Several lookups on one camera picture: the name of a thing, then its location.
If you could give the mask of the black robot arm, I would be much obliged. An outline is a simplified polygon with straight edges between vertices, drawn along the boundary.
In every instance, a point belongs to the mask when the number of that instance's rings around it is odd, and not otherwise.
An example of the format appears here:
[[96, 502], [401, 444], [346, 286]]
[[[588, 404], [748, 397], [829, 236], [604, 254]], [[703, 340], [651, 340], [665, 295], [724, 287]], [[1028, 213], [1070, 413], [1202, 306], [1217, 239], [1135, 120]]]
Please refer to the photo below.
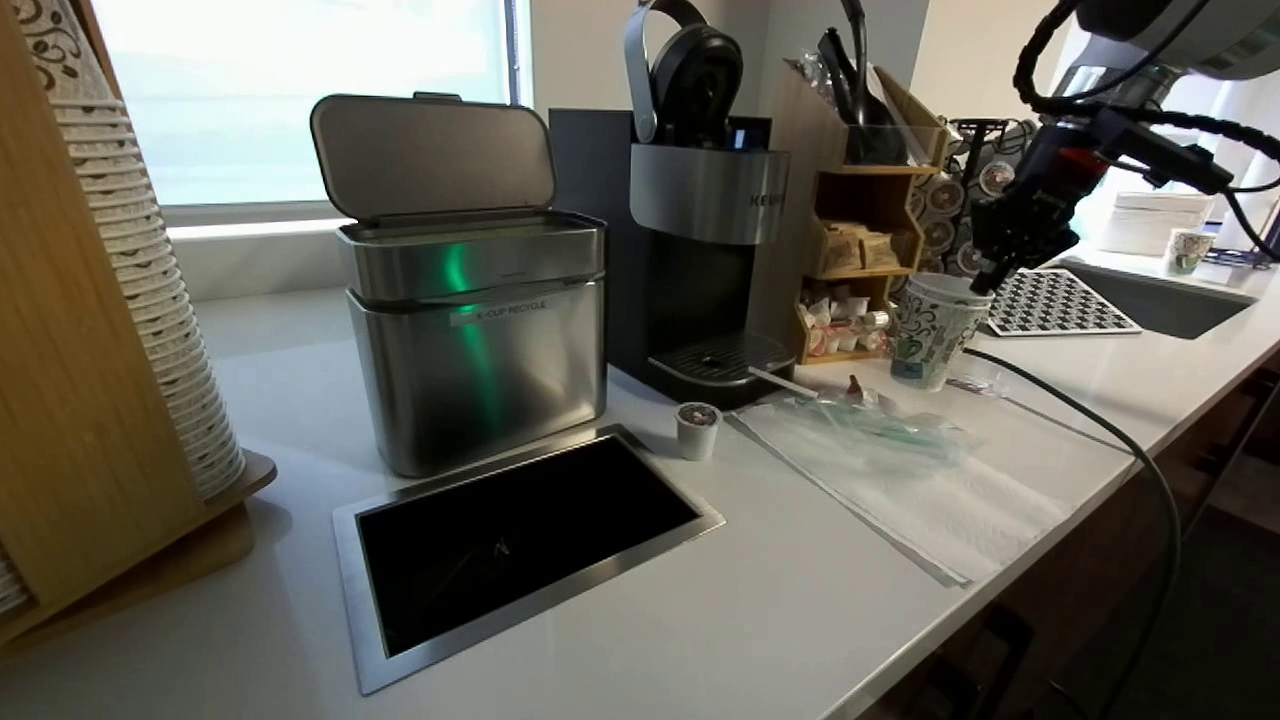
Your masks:
[[[1065, 19], [1088, 33], [1079, 66], [1096, 67], [1078, 91], [1045, 98], [1035, 66]], [[1042, 117], [1018, 178], [973, 210], [973, 249], [981, 271], [973, 293], [996, 293], [1018, 267], [1035, 267], [1078, 244], [1078, 204], [1121, 160], [1140, 178], [1225, 196], [1243, 213], [1243, 188], [1210, 148], [1172, 143], [1158, 123], [1211, 133], [1268, 160], [1280, 139], [1235, 120], [1164, 109], [1164, 91], [1195, 74], [1210, 79], [1257, 79], [1280, 67], [1280, 0], [1055, 0], [1026, 40], [1012, 89]]]

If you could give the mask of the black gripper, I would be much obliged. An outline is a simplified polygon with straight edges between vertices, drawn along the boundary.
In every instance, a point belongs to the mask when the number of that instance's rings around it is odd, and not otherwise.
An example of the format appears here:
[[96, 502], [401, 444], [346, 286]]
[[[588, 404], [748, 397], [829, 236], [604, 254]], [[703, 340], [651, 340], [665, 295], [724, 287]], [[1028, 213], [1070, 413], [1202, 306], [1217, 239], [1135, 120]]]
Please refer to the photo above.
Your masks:
[[1012, 186], [973, 210], [981, 271], [973, 293], [996, 293], [1018, 267], [1035, 267], [1078, 244], [1071, 213], [1101, 186], [1110, 160], [1079, 130], [1042, 130]]

